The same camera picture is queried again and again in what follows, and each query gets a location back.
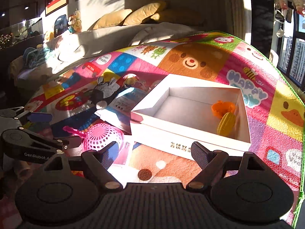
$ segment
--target colorful play mat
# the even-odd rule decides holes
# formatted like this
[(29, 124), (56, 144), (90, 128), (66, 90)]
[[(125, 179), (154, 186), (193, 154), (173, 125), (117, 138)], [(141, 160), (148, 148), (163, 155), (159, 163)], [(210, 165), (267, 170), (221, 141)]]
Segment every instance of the colorful play mat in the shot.
[[(303, 201), (304, 104), (281, 73), (252, 46), (222, 32), (199, 33), (187, 38), (159, 41), (107, 53), (43, 85), (26, 109), (49, 112), (49, 127), (28, 124), (30, 130), (62, 137), (67, 125), (86, 130), (101, 120), (88, 103), (97, 78), (105, 81), (134, 73), (148, 89), (168, 73), (223, 83), (242, 90), (256, 153), (293, 190), (295, 201), (285, 220), (295, 226)], [(181, 148), (181, 145), (169, 147)], [(182, 182), (201, 169), (188, 159), (135, 144), (127, 173), (130, 182)]]

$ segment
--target white cardboard box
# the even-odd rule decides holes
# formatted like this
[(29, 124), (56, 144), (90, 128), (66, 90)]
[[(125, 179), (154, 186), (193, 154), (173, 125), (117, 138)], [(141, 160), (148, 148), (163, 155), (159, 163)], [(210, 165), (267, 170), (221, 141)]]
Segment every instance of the white cardboard box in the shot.
[[(228, 137), (216, 134), (220, 119), (211, 106), (218, 100), (236, 105), (236, 123)], [(231, 156), (242, 156), (251, 145), (241, 89), (173, 74), (135, 106), (130, 126), (136, 142), (191, 160), (194, 141)]]

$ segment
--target building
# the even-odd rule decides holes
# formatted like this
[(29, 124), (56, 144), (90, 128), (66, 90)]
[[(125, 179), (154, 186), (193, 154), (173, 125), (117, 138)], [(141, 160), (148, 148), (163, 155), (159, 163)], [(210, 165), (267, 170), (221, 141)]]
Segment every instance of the building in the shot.
[[(284, 36), (283, 52), (279, 62), (279, 67), (287, 70), (292, 48), (292, 37)], [(290, 75), (299, 83), (302, 83), (305, 73), (305, 41), (302, 39), (296, 40), (296, 46), (293, 54), (293, 62), (290, 70)]]

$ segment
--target orange plastic bowl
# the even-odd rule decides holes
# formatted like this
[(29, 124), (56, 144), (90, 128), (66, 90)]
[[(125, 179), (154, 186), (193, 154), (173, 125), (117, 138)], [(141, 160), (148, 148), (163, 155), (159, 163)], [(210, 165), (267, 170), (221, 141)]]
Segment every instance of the orange plastic bowl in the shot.
[(226, 113), (235, 112), (235, 104), (232, 102), (217, 101), (217, 103), (211, 106), (211, 109), (215, 117), (222, 119)]

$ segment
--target yellow pillow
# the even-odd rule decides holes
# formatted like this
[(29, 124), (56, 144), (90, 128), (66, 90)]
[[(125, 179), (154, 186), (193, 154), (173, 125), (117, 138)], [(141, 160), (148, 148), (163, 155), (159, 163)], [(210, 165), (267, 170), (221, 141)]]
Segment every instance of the yellow pillow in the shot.
[(145, 18), (152, 16), (154, 13), (158, 13), (164, 10), (165, 8), (166, 3), (163, 1), (157, 1), (147, 4), (133, 12), (130, 16), (128, 16), (124, 21), (123, 25), (128, 26), (141, 24)]
[(104, 27), (118, 26), (130, 13), (131, 9), (122, 9), (103, 15), (94, 25), (93, 30)]
[(170, 22), (187, 26), (199, 26), (202, 23), (200, 14), (188, 9), (166, 9), (150, 18), (158, 23)]

